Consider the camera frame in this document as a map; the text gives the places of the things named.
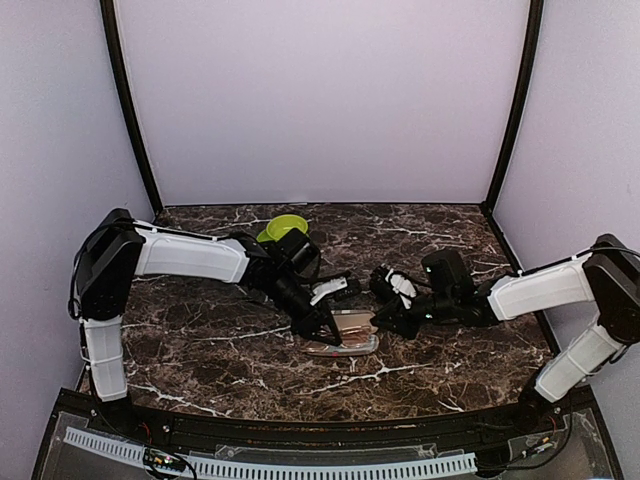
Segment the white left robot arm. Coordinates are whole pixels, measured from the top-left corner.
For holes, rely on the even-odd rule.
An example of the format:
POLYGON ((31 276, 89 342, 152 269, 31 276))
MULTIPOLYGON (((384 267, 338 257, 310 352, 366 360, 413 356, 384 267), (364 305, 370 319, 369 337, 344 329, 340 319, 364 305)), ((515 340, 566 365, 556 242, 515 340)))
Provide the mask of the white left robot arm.
POLYGON ((305 340, 338 346, 342 335, 327 299, 347 285, 345 276, 321 277, 320 250, 292 226, 258 241, 241 231, 211 236, 134 219, 110 211, 85 238, 72 263, 67 310, 81 328, 92 392, 101 417, 120 436, 141 427, 129 397, 122 321, 132 287, 148 279, 202 280, 262 293, 305 340))

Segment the pink translucent sunglasses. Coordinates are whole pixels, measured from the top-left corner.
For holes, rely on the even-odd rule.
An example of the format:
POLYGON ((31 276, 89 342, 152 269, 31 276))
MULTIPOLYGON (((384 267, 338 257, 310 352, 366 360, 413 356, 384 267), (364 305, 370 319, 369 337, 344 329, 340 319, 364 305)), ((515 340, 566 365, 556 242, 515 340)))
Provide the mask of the pink translucent sunglasses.
POLYGON ((370 323, 348 326, 340 330, 342 343, 333 346, 336 355, 366 355, 374 352, 379 346, 377 328, 370 323))

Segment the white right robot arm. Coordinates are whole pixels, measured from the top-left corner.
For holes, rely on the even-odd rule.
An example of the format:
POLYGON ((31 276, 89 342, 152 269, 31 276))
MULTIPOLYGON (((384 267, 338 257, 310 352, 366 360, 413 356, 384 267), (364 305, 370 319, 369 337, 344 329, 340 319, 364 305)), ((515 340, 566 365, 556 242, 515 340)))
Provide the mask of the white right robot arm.
POLYGON ((563 305, 596 304, 595 319, 540 370, 524 388, 523 402, 511 410, 510 424, 521 434, 547 420, 548 404, 639 341, 639 254, 612 234, 573 256, 482 284, 474 282, 454 249, 429 254, 421 265, 428 293, 419 292, 418 281, 397 269, 373 270, 369 288, 384 304, 372 319, 375 326, 414 339, 425 323, 490 327, 563 305))

